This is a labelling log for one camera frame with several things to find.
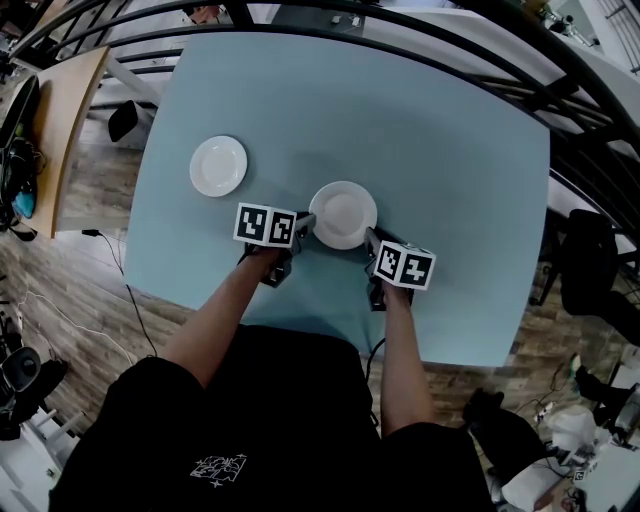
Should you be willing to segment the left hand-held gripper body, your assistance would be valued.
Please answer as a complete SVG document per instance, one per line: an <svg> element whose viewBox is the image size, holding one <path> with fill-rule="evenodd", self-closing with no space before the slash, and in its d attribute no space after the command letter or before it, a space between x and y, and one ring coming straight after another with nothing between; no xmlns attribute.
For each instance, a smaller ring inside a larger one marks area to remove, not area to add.
<svg viewBox="0 0 640 512"><path fill-rule="evenodd" d="M238 263L259 248L278 249L278 259L261 280L263 284L277 288L289 276L293 258L301 252L297 220L298 215L293 211L239 203L233 239L244 243L244 251Z"/></svg>

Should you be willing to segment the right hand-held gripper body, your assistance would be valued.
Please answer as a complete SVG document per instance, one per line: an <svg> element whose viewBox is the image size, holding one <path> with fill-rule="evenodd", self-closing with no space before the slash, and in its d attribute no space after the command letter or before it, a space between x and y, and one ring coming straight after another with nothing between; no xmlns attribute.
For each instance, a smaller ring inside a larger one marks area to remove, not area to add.
<svg viewBox="0 0 640 512"><path fill-rule="evenodd" d="M435 267L436 255L426 249L404 242L391 233L381 232L381 246L377 256L369 256L367 264L367 296L372 311L385 311L383 284L404 288L412 304L416 290L428 288Z"/></svg>

